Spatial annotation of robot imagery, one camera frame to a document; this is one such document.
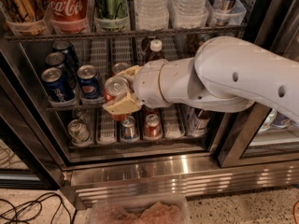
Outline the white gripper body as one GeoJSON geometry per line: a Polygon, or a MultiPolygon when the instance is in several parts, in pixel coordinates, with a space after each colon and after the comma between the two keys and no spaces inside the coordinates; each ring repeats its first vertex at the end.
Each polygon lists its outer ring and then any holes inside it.
{"type": "Polygon", "coordinates": [[[160,89],[160,73],[165,59],[145,63],[135,75],[133,88],[138,101],[149,108],[169,107],[160,89]]]}

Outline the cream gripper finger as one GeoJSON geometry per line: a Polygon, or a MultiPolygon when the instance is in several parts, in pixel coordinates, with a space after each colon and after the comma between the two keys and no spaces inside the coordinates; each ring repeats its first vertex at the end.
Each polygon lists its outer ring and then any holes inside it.
{"type": "Polygon", "coordinates": [[[117,74],[117,77],[122,77],[126,79],[130,84],[134,83],[135,77],[137,73],[140,71],[141,66],[139,65],[134,65],[131,66],[117,74]]]}
{"type": "Polygon", "coordinates": [[[111,100],[103,105],[103,108],[112,115],[129,114],[139,111],[142,103],[130,91],[118,95],[114,100],[111,100]]]}

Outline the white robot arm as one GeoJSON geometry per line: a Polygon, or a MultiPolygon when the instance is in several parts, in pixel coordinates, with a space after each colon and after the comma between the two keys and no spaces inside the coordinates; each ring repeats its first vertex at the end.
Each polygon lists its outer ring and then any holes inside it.
{"type": "Polygon", "coordinates": [[[299,121],[299,62],[239,38],[212,38],[193,58],[151,61],[120,75],[133,88],[104,104],[112,115],[172,104],[235,113],[258,103],[299,121]]]}

